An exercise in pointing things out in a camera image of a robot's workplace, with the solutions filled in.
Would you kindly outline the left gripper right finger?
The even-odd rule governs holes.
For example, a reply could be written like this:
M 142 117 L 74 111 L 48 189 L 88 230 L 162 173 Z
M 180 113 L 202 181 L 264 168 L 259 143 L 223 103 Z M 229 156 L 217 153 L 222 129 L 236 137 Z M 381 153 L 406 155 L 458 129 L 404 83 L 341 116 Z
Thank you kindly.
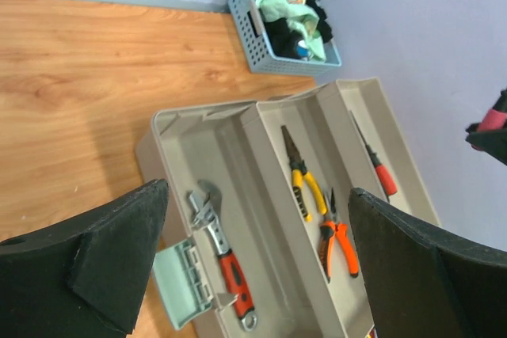
M 506 253 L 407 214 L 362 188 L 348 201 L 381 337 L 504 337 Z

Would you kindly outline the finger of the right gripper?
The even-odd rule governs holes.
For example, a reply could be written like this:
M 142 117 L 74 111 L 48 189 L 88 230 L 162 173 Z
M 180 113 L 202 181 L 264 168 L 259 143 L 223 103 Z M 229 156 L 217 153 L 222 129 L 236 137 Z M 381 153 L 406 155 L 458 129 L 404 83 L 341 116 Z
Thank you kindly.
M 498 99 L 491 108 L 499 111 L 506 111 L 506 89 L 500 92 Z M 477 131 L 478 125 L 482 120 L 479 123 L 473 123 L 468 126 L 465 140 L 475 150 L 485 152 L 506 165 L 506 123 L 500 130 Z

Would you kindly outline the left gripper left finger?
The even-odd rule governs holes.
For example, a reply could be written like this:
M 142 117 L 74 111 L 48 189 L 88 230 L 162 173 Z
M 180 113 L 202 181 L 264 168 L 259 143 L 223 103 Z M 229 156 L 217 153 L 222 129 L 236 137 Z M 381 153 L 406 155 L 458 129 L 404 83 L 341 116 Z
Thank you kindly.
M 126 337 L 135 328 L 169 201 L 152 180 L 1 243 L 3 337 Z

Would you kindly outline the red handled screwdriver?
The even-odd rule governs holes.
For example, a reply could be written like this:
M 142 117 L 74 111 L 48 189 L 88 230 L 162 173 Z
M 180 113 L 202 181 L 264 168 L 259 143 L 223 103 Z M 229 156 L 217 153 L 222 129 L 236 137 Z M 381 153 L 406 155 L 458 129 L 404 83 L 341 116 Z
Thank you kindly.
M 368 153 L 368 156 L 370 158 L 370 161 L 375 169 L 376 176 L 382 186 L 384 195 L 386 196 L 387 200 L 390 199 L 391 196 L 395 195 L 398 192 L 398 187 L 394 181 L 393 176 L 391 175 L 391 172 L 388 170 L 388 168 L 381 162 L 379 159 L 377 153 L 372 149 L 372 147 L 369 145 L 368 141 L 364 137 L 364 134 L 362 130 L 360 129 L 359 124 L 356 121 L 355 116 L 352 112 L 349 112 L 352 120 L 355 124 L 356 129 L 358 130 L 361 140 L 364 144 L 364 147 Z

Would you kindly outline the red handled adjustable wrench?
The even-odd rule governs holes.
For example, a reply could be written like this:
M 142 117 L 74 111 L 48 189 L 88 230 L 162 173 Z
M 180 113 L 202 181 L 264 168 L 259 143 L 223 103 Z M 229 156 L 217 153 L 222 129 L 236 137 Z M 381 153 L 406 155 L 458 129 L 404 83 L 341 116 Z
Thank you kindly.
M 193 208 L 193 228 L 207 231 L 227 291 L 234 296 L 232 306 L 236 317 L 244 331 L 252 332 L 258 323 L 257 311 L 241 265 L 223 230 L 220 218 L 223 194 L 219 187 L 209 180 L 201 179 L 197 184 L 205 193 L 205 197 L 203 198 L 196 190 L 188 194 L 189 203 Z

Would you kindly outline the yellow handled pliers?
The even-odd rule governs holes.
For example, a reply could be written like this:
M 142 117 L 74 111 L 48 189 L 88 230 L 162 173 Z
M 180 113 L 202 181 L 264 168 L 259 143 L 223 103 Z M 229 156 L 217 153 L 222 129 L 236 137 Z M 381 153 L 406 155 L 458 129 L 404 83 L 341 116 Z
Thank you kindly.
M 307 169 L 305 161 L 302 159 L 300 152 L 292 139 L 292 136 L 286 125 L 280 127 L 284 146 L 288 156 L 288 162 L 291 169 L 292 176 L 292 191 L 296 198 L 299 211 L 303 216 L 305 222 L 312 220 L 311 213 L 303 198 L 303 185 L 305 184 L 311 191 L 317 211 L 324 215 L 327 211 L 326 202 L 322 194 L 322 190 L 313 174 Z

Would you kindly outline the grey plastic tool box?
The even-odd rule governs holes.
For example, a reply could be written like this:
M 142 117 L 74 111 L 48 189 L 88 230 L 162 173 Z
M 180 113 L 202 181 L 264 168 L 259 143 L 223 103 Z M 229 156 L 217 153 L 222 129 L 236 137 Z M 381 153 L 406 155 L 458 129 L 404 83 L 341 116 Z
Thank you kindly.
M 379 80 L 338 80 L 278 101 L 237 101 L 156 112 L 135 153 L 144 180 L 170 187 L 154 281 L 175 329 L 199 337 L 245 337 L 241 304 L 228 289 L 205 225 L 193 223 L 189 196 L 200 180 L 222 193 L 220 221 L 253 297 L 252 337 L 364 337 L 374 322 L 362 278 L 348 273 L 340 249 L 326 278 L 318 259 L 319 202 L 302 193 L 305 221 L 292 192 L 283 139 L 288 131 L 323 189 L 333 189 L 340 220 L 349 191 L 383 195 L 365 149 L 391 171 L 391 203 L 426 222 L 439 219 Z

